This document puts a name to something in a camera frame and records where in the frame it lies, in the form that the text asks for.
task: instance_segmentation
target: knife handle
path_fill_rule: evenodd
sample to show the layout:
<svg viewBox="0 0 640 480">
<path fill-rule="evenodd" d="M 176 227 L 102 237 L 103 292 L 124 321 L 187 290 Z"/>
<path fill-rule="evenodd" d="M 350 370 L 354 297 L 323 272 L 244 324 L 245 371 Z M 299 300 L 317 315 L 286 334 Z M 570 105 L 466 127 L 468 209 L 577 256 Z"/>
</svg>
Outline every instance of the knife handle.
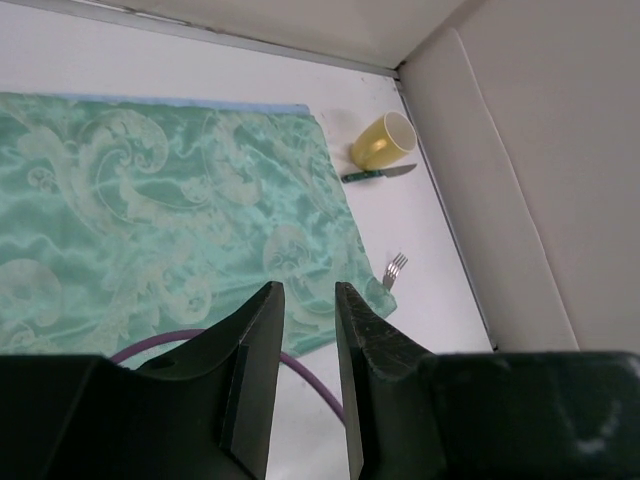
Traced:
<svg viewBox="0 0 640 480">
<path fill-rule="evenodd" d="M 381 177 L 382 172 L 380 170 L 371 170 L 370 172 L 358 172 L 358 173 L 350 173 L 349 175 L 343 175 L 340 177 L 342 183 L 351 183 L 357 182 L 359 180 L 366 180 L 367 178 L 377 178 Z"/>
</svg>

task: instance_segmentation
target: silver fork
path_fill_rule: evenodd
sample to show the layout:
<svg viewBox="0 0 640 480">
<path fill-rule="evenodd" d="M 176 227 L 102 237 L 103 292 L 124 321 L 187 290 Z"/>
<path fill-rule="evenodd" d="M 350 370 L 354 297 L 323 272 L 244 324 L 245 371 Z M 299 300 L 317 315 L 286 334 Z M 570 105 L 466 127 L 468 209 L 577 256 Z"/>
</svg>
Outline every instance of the silver fork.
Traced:
<svg viewBox="0 0 640 480">
<path fill-rule="evenodd" d="M 398 274 L 400 270 L 407 264 L 409 259 L 405 257 L 402 253 L 396 255 L 396 258 L 391 260 L 391 263 L 387 265 L 387 269 L 384 271 L 384 276 L 382 277 L 382 285 L 387 287 L 387 290 L 391 290 L 393 287 L 393 283 L 398 278 Z"/>
</svg>

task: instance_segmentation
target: white table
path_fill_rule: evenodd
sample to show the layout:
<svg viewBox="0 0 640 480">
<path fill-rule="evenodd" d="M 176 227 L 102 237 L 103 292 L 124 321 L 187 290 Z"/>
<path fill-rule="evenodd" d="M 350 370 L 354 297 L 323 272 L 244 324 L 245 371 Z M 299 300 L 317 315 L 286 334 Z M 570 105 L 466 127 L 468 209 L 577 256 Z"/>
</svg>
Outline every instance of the white table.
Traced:
<svg viewBox="0 0 640 480">
<path fill-rule="evenodd" d="M 338 173 L 347 145 L 388 110 L 392 79 L 0 3 L 0 90 L 303 103 L 321 124 Z M 431 183 L 415 152 L 409 175 L 345 187 L 373 271 L 399 251 L 409 263 L 389 321 L 433 352 L 490 351 Z M 305 356 L 340 398 L 335 345 Z M 282 367 L 270 479 L 348 478 L 344 429 L 316 393 Z"/>
</svg>

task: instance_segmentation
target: knife blade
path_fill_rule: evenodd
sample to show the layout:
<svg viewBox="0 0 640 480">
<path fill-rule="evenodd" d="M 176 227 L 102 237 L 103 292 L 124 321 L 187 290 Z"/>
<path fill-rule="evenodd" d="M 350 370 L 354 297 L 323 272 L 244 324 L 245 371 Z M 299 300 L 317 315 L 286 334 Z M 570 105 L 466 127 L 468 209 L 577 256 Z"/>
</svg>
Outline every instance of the knife blade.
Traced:
<svg viewBox="0 0 640 480">
<path fill-rule="evenodd" d="M 350 173 L 348 175 L 343 175 L 342 177 L 340 177 L 340 180 L 342 180 L 342 183 L 351 183 L 357 182 L 359 180 L 366 180 L 367 178 L 391 178 L 409 173 L 414 168 L 416 168 L 415 163 L 413 165 L 402 165 L 401 167 L 383 168 L 380 170 L 369 170 L 368 172 Z"/>
</svg>

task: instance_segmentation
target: floral pattern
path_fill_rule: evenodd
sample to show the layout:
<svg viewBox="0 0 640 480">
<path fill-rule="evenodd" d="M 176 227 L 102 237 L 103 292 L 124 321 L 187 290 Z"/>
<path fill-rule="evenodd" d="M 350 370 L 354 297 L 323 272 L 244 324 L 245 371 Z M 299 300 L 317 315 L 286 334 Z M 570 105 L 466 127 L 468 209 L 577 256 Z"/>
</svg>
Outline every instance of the floral pattern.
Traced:
<svg viewBox="0 0 640 480">
<path fill-rule="evenodd" d="M 0 94 L 0 352 L 111 355 L 285 285 L 283 348 L 333 288 L 388 315 L 313 117 Z"/>
</svg>

